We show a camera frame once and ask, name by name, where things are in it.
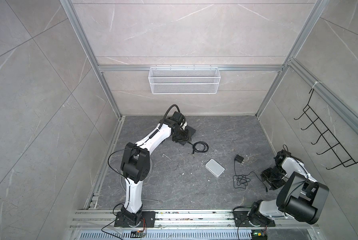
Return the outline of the dark grey network switch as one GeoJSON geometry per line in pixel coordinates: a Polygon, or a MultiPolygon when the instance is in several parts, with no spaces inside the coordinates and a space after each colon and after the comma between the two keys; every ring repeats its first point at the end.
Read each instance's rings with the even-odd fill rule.
{"type": "Polygon", "coordinates": [[[192,141],[193,135],[196,133],[196,130],[190,126],[186,126],[183,131],[177,136],[177,142],[181,145],[190,143],[192,141]]]}

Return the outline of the white rectangular box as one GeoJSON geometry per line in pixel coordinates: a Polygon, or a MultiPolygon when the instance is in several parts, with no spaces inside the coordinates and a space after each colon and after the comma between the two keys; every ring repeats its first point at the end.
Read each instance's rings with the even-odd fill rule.
{"type": "Polygon", "coordinates": [[[206,169],[217,178],[220,177],[221,174],[225,171],[225,168],[221,166],[218,162],[216,162],[214,159],[210,159],[206,163],[206,169]]]}

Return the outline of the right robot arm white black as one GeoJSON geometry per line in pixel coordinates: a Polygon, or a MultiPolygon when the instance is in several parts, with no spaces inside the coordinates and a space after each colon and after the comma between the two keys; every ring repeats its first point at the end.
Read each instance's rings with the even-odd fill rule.
{"type": "Polygon", "coordinates": [[[323,211],[329,188],[308,172],[303,161],[284,146],[274,157],[275,166],[261,173],[270,190],[280,190],[272,201],[253,203],[248,219],[252,226],[268,226],[276,219],[315,224],[323,211]]]}

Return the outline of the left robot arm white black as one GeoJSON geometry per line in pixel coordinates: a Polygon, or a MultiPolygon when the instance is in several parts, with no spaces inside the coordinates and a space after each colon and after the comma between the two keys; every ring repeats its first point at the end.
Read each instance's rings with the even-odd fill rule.
{"type": "Polygon", "coordinates": [[[130,226],[137,226],[142,218],[142,185],[151,170],[150,154],[167,138],[185,145],[191,140],[191,128],[180,108],[174,104],[165,112],[159,124],[143,139],[128,143],[120,165],[125,178],[126,199],[121,213],[130,226]]]}

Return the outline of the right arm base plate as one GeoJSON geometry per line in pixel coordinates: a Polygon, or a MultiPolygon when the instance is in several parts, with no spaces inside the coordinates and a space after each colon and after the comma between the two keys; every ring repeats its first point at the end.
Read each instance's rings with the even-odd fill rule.
{"type": "Polygon", "coordinates": [[[259,213],[243,211],[242,209],[233,211],[236,227],[275,227],[275,221],[264,217],[259,213]]]}

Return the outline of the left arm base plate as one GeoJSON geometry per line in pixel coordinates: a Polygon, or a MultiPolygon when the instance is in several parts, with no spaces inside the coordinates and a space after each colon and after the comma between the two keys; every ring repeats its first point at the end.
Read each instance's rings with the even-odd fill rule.
{"type": "Polygon", "coordinates": [[[155,223],[155,215],[156,212],[153,211],[143,211],[141,213],[141,219],[138,221],[137,224],[134,224],[131,220],[129,220],[122,212],[116,213],[116,219],[114,222],[114,227],[123,227],[123,228],[142,228],[143,224],[147,228],[153,228],[155,223]]]}

